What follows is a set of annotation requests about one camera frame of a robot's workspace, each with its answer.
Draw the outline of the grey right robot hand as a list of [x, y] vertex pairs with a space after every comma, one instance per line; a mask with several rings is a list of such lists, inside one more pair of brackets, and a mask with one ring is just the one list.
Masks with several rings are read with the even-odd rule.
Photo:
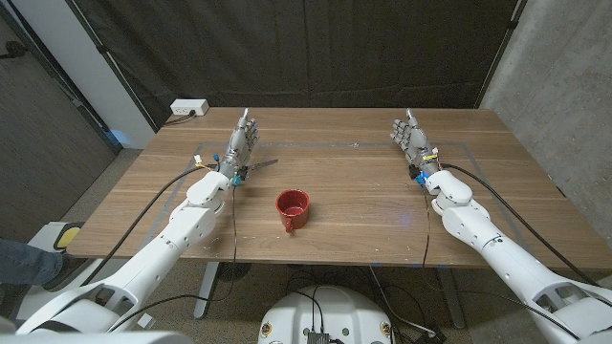
[[405, 119], [395, 119], [390, 138], [404, 152], [410, 178], [426, 180], [441, 170], [438, 149], [431, 145], [411, 108], [405, 110]]

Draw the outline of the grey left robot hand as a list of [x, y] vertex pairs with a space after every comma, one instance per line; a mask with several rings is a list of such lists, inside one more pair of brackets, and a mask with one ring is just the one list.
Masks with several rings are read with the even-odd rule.
[[258, 139], [257, 122], [250, 118], [249, 108], [245, 108], [230, 135], [225, 154], [219, 162], [218, 172], [230, 180], [233, 179], [247, 166]]

